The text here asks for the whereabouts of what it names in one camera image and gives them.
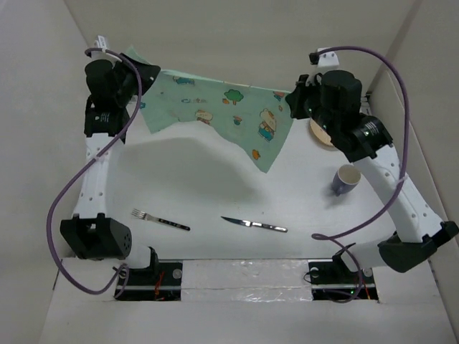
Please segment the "green cartoon print cloth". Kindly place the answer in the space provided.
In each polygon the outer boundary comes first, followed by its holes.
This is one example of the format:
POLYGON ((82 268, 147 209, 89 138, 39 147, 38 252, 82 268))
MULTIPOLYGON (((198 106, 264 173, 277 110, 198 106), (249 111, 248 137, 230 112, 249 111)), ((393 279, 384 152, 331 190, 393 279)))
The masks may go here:
POLYGON ((141 98, 151 133, 201 122, 241 147, 260 171, 270 170, 293 124, 288 92, 161 70, 141 98))

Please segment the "purple mug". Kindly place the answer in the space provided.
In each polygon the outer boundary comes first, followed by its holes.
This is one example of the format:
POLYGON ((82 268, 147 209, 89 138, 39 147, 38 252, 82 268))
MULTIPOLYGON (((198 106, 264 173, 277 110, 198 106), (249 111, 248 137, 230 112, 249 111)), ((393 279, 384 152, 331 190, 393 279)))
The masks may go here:
POLYGON ((361 172, 353 165, 341 166, 331 183, 331 190, 336 196, 352 191, 361 180, 361 172))

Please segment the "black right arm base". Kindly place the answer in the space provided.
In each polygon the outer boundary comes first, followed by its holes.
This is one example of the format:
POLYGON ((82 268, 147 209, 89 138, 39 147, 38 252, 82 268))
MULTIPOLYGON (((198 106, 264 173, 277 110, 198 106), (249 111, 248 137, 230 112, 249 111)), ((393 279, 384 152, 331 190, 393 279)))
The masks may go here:
POLYGON ((356 300, 379 300, 372 269, 362 270, 362 287, 357 272, 350 272, 344 263, 333 259, 309 259, 308 271, 303 281, 311 286, 313 300, 344 303, 351 297, 356 300))

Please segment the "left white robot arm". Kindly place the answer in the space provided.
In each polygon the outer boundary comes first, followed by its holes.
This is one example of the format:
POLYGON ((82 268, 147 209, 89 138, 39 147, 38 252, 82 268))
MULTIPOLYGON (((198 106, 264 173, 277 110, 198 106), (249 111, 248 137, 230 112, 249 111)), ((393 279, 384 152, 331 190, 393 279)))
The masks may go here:
POLYGON ((95 59, 85 67, 90 91, 85 106, 86 161, 82 187, 71 219, 60 223, 60 233, 80 259, 125 259, 131 253, 130 229, 108 212, 109 170, 126 143, 132 97, 150 89, 161 68, 122 54, 117 62, 95 59))

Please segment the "round bird pattern plate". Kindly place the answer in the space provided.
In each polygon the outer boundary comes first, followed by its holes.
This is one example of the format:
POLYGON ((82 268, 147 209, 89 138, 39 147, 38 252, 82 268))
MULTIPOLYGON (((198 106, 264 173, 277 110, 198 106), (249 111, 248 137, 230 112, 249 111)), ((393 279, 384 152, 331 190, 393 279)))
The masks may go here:
POLYGON ((318 143, 332 150, 336 150, 336 147, 331 142, 331 137, 312 119, 309 120, 309 130, 318 143))

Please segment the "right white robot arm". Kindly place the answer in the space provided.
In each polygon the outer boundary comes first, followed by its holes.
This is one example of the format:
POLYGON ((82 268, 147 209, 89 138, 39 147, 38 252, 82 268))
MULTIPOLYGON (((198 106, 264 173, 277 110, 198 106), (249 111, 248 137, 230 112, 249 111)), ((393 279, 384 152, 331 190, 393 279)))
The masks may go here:
POLYGON ((294 119, 309 118, 361 172, 384 204, 395 231, 386 239, 352 244, 333 256, 331 273, 348 282, 361 269, 387 266, 404 273, 430 258, 458 235, 425 202, 406 173, 382 121, 360 111, 361 82, 343 70, 301 75, 285 100, 294 119))

